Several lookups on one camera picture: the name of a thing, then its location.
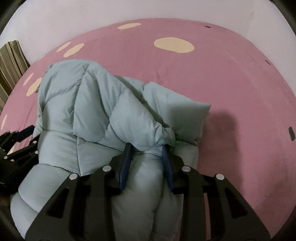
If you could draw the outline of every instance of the mattress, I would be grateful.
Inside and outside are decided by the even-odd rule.
[[[213,24],[178,19],[133,20],[82,34],[32,64],[3,109],[1,133],[35,124],[40,81],[50,64],[66,59],[97,61],[114,75],[211,103],[198,171],[225,175],[272,236],[281,228],[296,203],[296,142],[289,134],[296,98],[251,42]]]

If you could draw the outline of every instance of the striped curtain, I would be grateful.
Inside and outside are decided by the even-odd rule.
[[[29,66],[18,41],[8,42],[0,49],[0,113]]]

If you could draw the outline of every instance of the white wall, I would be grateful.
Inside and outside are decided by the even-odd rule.
[[[0,35],[0,46],[18,40],[33,63],[78,34],[140,18],[189,19],[230,29],[258,47],[296,93],[296,37],[269,0],[27,0]]]

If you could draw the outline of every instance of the metal rivet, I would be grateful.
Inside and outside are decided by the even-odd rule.
[[[111,171],[111,169],[112,169],[112,167],[110,167],[110,166],[103,167],[103,171],[105,171],[105,172]]]
[[[222,175],[222,174],[217,174],[217,175],[216,175],[216,178],[217,178],[218,180],[223,180],[223,179],[225,178],[225,176]]]
[[[76,174],[76,173],[72,173],[70,176],[69,176],[69,178],[71,179],[71,180],[74,180],[74,179],[76,179],[78,177],[78,175]]]
[[[191,168],[189,166],[182,167],[182,171],[184,172],[190,172]]]

